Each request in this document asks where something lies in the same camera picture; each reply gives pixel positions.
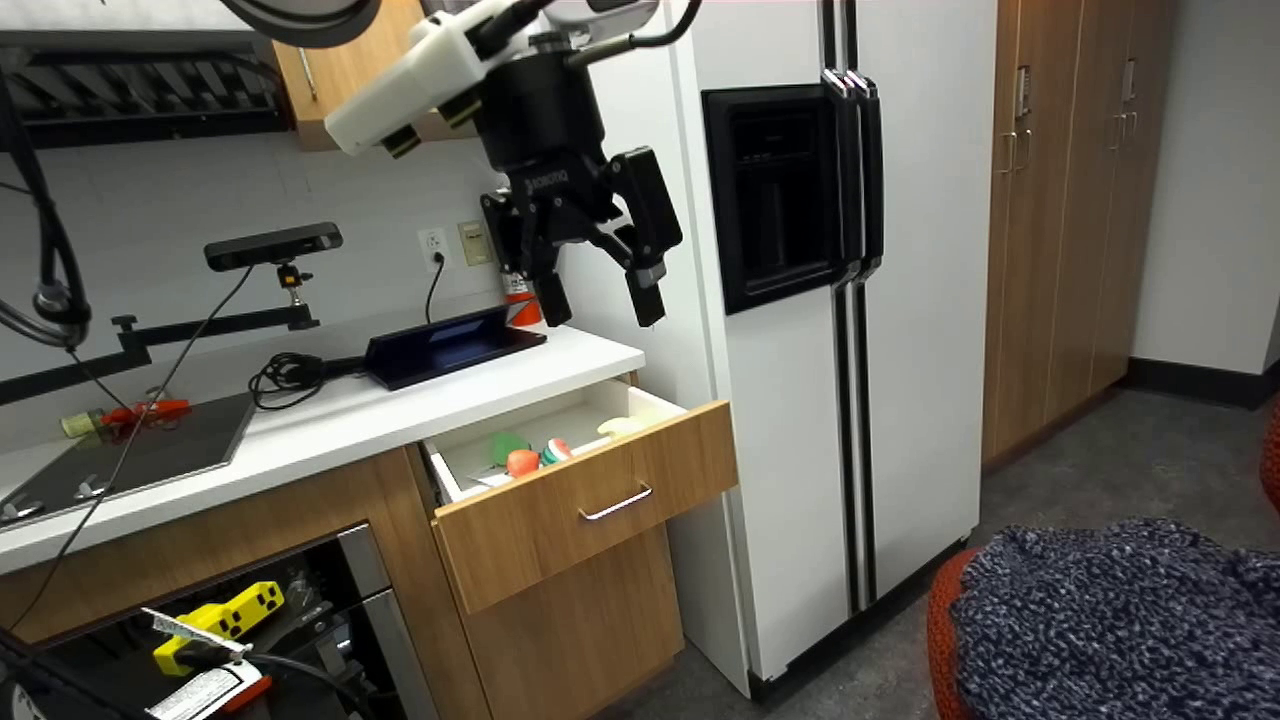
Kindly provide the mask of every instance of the open drawer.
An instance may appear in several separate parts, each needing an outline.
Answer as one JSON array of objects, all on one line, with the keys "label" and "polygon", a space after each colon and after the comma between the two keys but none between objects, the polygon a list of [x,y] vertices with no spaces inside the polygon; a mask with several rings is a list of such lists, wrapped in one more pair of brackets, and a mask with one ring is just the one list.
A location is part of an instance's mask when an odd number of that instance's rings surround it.
[{"label": "open drawer", "polygon": [[[596,424],[610,415],[629,415],[629,431],[596,438]],[[576,452],[487,489],[483,438],[504,426],[527,438],[564,436]],[[436,534],[464,611],[490,607],[734,485],[727,404],[685,412],[629,385],[436,436],[428,459],[438,496],[450,498],[436,509]]]}]

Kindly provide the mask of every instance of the yellow tool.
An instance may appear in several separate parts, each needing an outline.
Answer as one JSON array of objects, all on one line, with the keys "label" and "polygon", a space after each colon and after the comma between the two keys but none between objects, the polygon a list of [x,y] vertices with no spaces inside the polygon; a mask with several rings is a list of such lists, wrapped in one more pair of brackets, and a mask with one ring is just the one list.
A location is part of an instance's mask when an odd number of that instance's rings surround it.
[{"label": "yellow tool", "polygon": [[[213,634],[241,640],[249,634],[260,618],[275,617],[285,607],[285,589],[275,578],[257,578],[241,596],[222,602],[201,602],[188,617],[181,617],[193,628],[203,628]],[[151,647],[151,660],[163,677],[193,677],[188,665],[181,665],[181,652],[188,647],[185,634],[169,634],[163,642]]]}]

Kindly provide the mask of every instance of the gray floor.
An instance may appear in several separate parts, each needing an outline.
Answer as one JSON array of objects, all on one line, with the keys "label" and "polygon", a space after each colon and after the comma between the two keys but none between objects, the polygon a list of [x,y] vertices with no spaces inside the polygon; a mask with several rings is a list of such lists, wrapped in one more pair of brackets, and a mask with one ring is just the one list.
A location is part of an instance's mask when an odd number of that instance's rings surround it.
[{"label": "gray floor", "polygon": [[[1280,514],[1254,485],[1262,412],[1116,391],[1035,452],[984,481],[984,524],[1082,529],[1180,518],[1219,542],[1275,546]],[[771,703],[738,698],[695,652],[608,714],[854,714],[926,720],[922,596]]]}]

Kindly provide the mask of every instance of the wall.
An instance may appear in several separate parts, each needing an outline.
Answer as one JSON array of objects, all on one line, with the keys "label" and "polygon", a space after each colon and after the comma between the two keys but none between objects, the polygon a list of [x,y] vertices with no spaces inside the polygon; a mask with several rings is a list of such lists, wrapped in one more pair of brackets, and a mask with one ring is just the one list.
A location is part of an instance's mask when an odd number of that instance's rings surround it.
[{"label": "wall", "polygon": [[1280,355],[1275,28],[1275,0],[1183,0],[1130,355],[1253,374]]},{"label": "wall", "polygon": [[[490,170],[477,138],[423,145],[406,160],[295,152],[291,136],[181,138],[181,145],[111,145],[38,152],[51,194],[62,213],[72,244],[87,275],[95,323],[78,355],[114,351],[106,314],[141,314],[141,323],[172,323],[208,314],[235,285],[232,273],[203,268],[203,244],[336,218],[342,248],[303,255],[317,278],[303,298],[319,314],[317,330],[249,330],[195,342],[175,391],[222,395],[242,387],[249,370],[271,351],[306,347],[319,355],[364,351],[364,338],[418,323],[430,265],[418,229],[450,229],[477,218],[477,194],[490,189]],[[436,314],[496,303],[496,273],[464,268],[450,248],[436,291]],[[25,194],[0,193],[0,294],[26,308],[35,285],[35,218]],[[226,313],[280,308],[271,268],[260,268]],[[172,347],[156,347],[156,363],[106,374],[114,391],[145,391],[159,380]],[[0,374],[66,363],[66,355],[35,347],[11,330],[0,335]],[[0,447],[54,438],[54,415],[95,407],[95,387],[72,387],[0,407]]]}]

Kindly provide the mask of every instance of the white countertop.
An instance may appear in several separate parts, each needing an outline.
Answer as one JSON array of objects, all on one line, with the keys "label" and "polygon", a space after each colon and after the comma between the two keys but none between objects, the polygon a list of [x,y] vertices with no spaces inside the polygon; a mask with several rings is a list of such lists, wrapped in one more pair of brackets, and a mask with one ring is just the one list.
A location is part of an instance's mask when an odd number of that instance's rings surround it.
[{"label": "white countertop", "polygon": [[[640,363],[643,355],[637,347],[576,329],[550,329],[549,342],[398,391],[347,374],[291,412],[257,412],[232,462],[106,496],[72,550],[379,457],[520,404],[576,391],[637,370]],[[84,509],[87,502],[0,529],[0,573],[51,560]]]}]

